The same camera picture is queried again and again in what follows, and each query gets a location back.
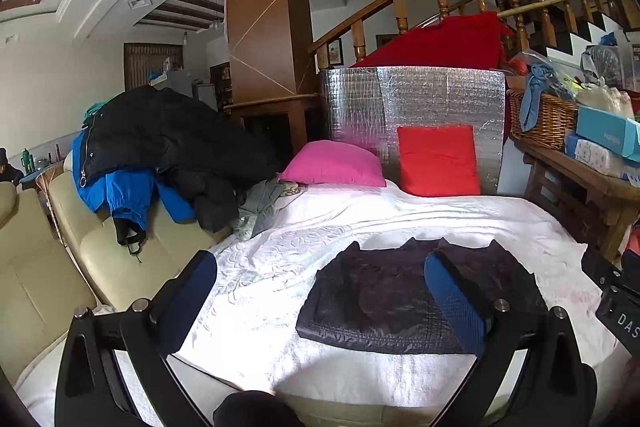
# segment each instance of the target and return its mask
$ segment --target silver insulation panel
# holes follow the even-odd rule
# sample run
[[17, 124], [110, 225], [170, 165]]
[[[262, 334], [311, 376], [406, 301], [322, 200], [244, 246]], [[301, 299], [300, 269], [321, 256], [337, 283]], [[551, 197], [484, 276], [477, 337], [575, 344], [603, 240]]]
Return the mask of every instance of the silver insulation panel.
[[323, 70], [322, 94], [333, 140], [380, 157], [399, 180], [400, 126], [471, 124], [482, 194], [495, 194], [502, 158], [504, 74], [499, 71], [392, 66]]

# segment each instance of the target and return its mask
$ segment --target picture frame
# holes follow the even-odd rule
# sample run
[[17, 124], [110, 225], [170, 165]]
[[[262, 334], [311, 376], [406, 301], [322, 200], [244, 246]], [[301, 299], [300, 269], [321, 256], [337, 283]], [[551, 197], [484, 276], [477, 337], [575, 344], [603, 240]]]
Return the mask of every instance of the picture frame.
[[329, 65], [330, 66], [343, 66], [344, 57], [342, 55], [342, 39], [336, 39], [333, 42], [329, 42]]

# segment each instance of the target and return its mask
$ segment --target blue jacket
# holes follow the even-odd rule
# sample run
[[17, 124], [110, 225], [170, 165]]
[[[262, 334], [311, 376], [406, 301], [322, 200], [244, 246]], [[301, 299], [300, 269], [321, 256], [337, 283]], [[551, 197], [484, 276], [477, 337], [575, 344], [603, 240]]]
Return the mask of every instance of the blue jacket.
[[120, 169], [81, 187], [82, 134], [84, 130], [74, 138], [71, 145], [74, 183], [81, 200], [92, 212], [97, 212], [106, 204], [112, 217], [130, 219], [138, 223], [142, 230], [146, 230], [146, 214], [154, 188], [157, 188], [162, 204], [176, 223], [195, 219], [196, 214], [191, 205], [175, 189], [157, 181], [151, 169]]

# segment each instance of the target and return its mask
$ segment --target screw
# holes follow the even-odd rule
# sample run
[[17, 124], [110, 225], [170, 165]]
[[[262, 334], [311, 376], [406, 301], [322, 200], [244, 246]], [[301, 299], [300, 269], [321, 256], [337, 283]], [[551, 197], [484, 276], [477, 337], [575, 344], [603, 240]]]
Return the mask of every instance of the screw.
[[505, 299], [497, 299], [497, 301], [494, 302], [494, 308], [499, 312], [504, 313], [511, 309], [511, 305]]
[[137, 299], [133, 301], [131, 309], [136, 313], [143, 312], [149, 307], [149, 299]]
[[560, 306], [554, 306], [553, 308], [551, 308], [551, 311], [553, 311], [554, 315], [559, 319], [565, 319], [569, 316], [566, 310], [564, 308], [561, 308]]
[[87, 308], [86, 306], [80, 306], [79, 308], [76, 308], [76, 310], [74, 311], [74, 317], [76, 319], [81, 319], [86, 315], [87, 311], [89, 311], [89, 308]]

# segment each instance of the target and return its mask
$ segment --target wicker basket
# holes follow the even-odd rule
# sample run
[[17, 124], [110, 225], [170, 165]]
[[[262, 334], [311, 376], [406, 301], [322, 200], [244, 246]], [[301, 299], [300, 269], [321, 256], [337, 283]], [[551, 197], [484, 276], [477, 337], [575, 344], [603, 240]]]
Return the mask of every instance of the wicker basket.
[[510, 89], [507, 95], [511, 107], [511, 135], [514, 138], [548, 149], [564, 150], [564, 134], [567, 129], [575, 130], [578, 118], [578, 106], [575, 103], [543, 94], [536, 125], [523, 132], [520, 127], [520, 105], [524, 92]]

